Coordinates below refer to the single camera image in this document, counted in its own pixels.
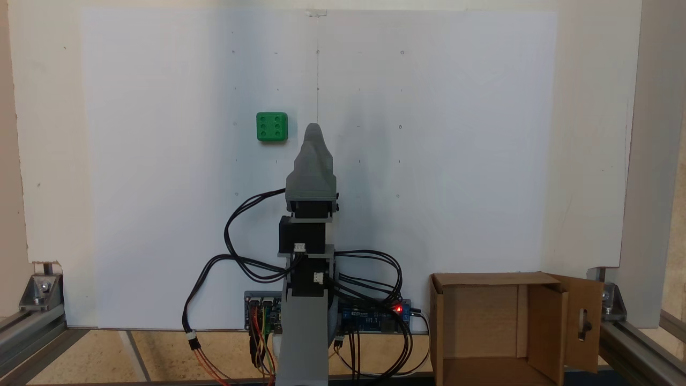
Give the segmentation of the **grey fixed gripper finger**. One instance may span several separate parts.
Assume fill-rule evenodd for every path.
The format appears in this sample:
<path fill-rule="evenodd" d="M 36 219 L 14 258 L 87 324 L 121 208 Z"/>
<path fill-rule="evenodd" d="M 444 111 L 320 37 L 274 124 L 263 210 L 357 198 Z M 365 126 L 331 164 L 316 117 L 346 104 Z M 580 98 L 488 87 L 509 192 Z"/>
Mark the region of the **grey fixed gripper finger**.
<path fill-rule="evenodd" d="M 308 124 L 302 146 L 295 159 L 295 170 L 304 171 L 317 166 L 326 173 L 333 173 L 333 156 L 326 146 L 323 130 L 316 123 Z"/>

